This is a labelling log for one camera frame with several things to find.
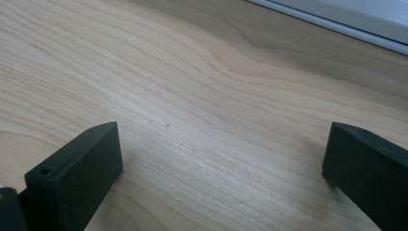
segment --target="black object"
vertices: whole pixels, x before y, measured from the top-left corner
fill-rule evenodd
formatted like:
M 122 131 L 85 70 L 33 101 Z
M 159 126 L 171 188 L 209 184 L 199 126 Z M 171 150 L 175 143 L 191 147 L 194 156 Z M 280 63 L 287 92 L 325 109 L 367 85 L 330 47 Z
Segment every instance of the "black object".
M 90 128 L 27 172 L 18 197 L 0 189 L 0 229 L 82 231 L 122 171 L 116 122 Z
M 322 175 L 382 230 L 408 230 L 407 150 L 364 129 L 333 123 Z

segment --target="light wood surface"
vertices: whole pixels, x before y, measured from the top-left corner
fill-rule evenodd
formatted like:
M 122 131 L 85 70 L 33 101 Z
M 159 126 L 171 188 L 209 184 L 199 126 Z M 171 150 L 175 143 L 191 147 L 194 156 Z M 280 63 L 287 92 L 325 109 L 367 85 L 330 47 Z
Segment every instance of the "light wood surface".
M 321 177 L 332 121 L 408 148 L 407 57 L 238 0 L 0 2 L 0 184 L 117 120 L 87 230 L 378 230 Z

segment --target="wood grain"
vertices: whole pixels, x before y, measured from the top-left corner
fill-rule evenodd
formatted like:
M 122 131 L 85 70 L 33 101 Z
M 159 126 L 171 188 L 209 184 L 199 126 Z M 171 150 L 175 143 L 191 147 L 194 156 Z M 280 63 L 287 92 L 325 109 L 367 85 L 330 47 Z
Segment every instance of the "wood grain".
M 87 230 L 378 230 L 321 162 L 332 121 L 408 147 L 407 57 L 237 0 L 0 6 L 2 186 L 117 120 Z

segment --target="wooden table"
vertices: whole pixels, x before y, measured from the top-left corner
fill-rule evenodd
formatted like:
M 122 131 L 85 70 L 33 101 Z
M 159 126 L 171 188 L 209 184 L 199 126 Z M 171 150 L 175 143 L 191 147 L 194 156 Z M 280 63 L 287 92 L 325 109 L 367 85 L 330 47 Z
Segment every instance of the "wooden table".
M 117 120 L 87 230 L 378 230 L 321 177 L 332 121 L 408 148 L 408 58 L 238 0 L 0 2 L 0 183 Z

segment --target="small hole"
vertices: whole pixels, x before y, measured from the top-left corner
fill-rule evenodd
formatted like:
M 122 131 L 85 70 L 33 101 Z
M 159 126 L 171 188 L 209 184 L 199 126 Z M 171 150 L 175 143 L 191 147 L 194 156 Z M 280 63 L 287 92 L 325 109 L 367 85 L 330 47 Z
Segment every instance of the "small hole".
M 48 174 L 48 173 L 50 173 L 51 171 L 53 171 L 54 169 L 52 168 L 52 167 L 46 167 L 45 169 L 43 169 L 42 171 L 41 171 L 41 174 L 42 175 L 46 175 L 46 174 Z

